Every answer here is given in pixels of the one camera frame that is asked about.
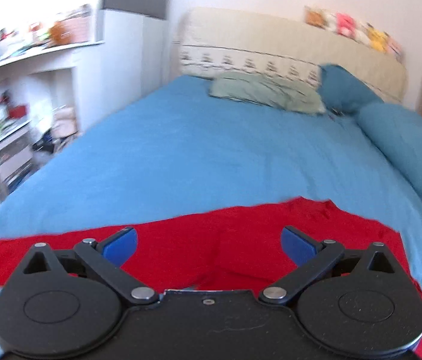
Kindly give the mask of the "red garment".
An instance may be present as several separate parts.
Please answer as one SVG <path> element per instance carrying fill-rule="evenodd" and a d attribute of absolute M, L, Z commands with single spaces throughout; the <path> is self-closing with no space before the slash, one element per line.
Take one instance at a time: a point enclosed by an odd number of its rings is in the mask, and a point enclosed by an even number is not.
<path fill-rule="evenodd" d="M 159 300 L 126 309 L 107 340 L 63 359 L 357 359 L 312 339 L 293 306 L 260 300 L 262 290 L 297 268 L 281 246 L 288 226 L 348 250 L 384 243 L 422 298 L 400 234 L 377 221 L 302 197 L 231 207 L 127 227 L 137 231 L 138 244 L 121 268 L 154 289 Z M 85 238 L 102 242 L 122 229 L 0 240 L 0 287 L 38 242 L 70 250 Z M 29 359 L 6 352 L 4 358 Z M 422 359 L 422 338 L 408 352 L 384 359 Z"/>

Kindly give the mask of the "rolled teal duvet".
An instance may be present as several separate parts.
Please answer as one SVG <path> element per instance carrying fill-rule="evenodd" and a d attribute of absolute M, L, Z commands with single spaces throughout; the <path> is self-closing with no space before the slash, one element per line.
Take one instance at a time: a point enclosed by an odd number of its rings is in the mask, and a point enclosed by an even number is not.
<path fill-rule="evenodd" d="M 396 104 L 372 103 L 358 111 L 356 123 L 422 200 L 422 117 Z"/>

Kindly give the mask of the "blue bed sheet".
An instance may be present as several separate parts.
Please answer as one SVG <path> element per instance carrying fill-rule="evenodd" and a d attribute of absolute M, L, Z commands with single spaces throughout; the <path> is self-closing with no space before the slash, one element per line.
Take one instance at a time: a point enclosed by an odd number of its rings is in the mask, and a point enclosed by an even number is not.
<path fill-rule="evenodd" d="M 422 288 L 422 199 L 348 116 L 210 97 L 183 76 L 91 127 L 0 205 L 0 238 L 293 197 L 400 233 Z"/>

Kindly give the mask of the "teal pillow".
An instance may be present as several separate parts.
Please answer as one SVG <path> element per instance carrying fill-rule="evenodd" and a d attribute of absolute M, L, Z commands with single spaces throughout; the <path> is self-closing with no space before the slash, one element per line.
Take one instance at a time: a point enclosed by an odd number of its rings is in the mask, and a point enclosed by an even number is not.
<path fill-rule="evenodd" d="M 383 103 L 378 94 L 343 67 L 324 64 L 320 71 L 321 83 L 317 91 L 328 110 L 352 115 L 367 105 Z"/>

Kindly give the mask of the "green pillow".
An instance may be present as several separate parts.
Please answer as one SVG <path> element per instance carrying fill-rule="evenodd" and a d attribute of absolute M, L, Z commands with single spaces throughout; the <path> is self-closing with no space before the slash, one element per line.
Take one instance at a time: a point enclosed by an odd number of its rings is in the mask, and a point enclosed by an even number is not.
<path fill-rule="evenodd" d="M 320 115 L 326 111 L 320 94 L 300 80 L 260 74 L 223 73 L 212 79 L 210 96 L 270 106 L 282 111 Z"/>

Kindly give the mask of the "white shelf unit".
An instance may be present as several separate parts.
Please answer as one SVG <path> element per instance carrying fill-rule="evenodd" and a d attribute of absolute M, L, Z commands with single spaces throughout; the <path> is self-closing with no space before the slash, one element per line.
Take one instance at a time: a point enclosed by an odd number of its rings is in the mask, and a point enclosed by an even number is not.
<path fill-rule="evenodd" d="M 45 132 L 74 138 L 104 118 L 104 40 L 104 12 L 88 4 L 0 31 L 0 203 L 38 168 Z"/>

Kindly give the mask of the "yellow plush toy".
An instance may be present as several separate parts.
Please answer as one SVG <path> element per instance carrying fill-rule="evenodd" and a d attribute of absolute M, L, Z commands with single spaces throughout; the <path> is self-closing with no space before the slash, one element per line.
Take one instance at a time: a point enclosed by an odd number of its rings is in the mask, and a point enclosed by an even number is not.
<path fill-rule="evenodd" d="M 367 25 L 367 35 L 370 40 L 370 47 L 376 51 L 387 53 L 389 35 L 377 30 L 371 24 Z"/>

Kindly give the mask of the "white plush toy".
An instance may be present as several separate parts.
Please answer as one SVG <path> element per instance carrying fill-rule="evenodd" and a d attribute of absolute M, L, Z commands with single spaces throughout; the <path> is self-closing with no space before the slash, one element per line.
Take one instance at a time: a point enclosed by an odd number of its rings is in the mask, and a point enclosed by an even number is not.
<path fill-rule="evenodd" d="M 365 45 L 370 46 L 370 37 L 369 37 L 369 25 L 368 23 L 362 21 L 355 22 L 355 41 Z"/>

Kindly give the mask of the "white wardrobe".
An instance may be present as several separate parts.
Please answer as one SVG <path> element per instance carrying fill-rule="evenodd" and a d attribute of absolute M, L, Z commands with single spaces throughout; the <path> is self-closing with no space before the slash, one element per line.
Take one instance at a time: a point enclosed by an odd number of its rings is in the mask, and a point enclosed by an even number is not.
<path fill-rule="evenodd" d="M 162 85 L 169 0 L 97 0 L 92 45 L 75 51 L 80 132 Z"/>

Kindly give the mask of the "pink plush toy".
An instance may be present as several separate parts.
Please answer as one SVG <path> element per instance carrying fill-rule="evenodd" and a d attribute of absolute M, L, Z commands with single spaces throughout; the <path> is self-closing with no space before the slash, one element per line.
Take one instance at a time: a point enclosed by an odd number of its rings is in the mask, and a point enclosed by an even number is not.
<path fill-rule="evenodd" d="M 345 38 L 354 39 L 356 36 L 356 23 L 354 18 L 347 14 L 336 14 L 337 33 Z"/>

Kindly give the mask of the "cream padded headboard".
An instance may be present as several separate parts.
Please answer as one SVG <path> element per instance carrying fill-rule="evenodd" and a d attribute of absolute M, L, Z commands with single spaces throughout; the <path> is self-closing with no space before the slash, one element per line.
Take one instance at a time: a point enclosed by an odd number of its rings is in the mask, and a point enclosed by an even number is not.
<path fill-rule="evenodd" d="M 339 65 L 385 102 L 401 103 L 404 99 L 407 71 L 402 63 L 349 38 L 303 22 L 248 11 L 196 7 L 183 17 L 178 36 L 175 58 L 178 66 L 181 45 L 264 52 L 319 66 Z"/>

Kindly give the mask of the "orange plush toy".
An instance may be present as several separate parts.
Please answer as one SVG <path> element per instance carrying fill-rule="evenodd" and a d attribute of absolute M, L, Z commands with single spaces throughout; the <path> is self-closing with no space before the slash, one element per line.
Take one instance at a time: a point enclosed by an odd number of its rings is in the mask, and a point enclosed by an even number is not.
<path fill-rule="evenodd" d="M 305 22 L 308 25 L 321 29 L 326 26 L 325 16 L 322 10 L 311 7 L 305 7 Z"/>

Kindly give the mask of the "patterned cream pillow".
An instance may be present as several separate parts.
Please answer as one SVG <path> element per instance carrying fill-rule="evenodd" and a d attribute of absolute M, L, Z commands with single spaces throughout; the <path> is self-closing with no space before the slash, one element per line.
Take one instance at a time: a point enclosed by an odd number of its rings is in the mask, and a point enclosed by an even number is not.
<path fill-rule="evenodd" d="M 229 47 L 181 45 L 179 70 L 184 75 L 212 79 L 226 72 L 298 80 L 317 88 L 321 84 L 318 64 L 289 56 Z"/>

